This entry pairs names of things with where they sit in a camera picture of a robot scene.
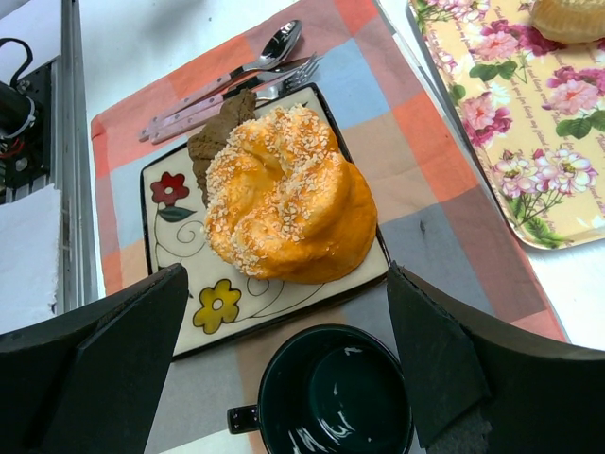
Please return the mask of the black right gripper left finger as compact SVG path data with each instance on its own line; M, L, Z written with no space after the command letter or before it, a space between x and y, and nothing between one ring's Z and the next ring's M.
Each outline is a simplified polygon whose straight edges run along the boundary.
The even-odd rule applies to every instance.
M187 300L174 264L2 335L2 452L143 452Z

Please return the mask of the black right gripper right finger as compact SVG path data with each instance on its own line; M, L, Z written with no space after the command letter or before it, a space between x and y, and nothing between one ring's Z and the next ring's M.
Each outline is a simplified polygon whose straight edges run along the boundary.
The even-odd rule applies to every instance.
M392 265L387 293L429 453L600 453L604 354L530 333Z

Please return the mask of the orange bundt cake bread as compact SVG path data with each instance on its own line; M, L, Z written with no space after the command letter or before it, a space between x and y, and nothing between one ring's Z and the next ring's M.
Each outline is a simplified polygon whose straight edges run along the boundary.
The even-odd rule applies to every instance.
M368 183L330 125L302 104L234 128L206 182L205 240L249 277L335 281L358 268L374 242Z

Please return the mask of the dark brown bread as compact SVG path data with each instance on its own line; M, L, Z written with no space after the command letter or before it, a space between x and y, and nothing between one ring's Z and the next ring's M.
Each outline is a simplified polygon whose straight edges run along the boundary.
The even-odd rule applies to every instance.
M229 98L221 105L219 113L211 117L204 128L187 141L188 153L193 162L193 173L202 191L204 206L208 205L209 200L206 172L214 157L226 147L231 131L243 122L254 118L256 98L256 93L248 89Z

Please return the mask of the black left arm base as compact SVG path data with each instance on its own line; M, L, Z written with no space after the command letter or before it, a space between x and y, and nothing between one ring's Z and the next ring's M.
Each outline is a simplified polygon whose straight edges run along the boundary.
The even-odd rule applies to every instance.
M26 57L8 83L1 84L1 202L20 188L29 188L51 170L52 80L49 66L27 76L33 62L29 45L18 38L1 44L18 44Z

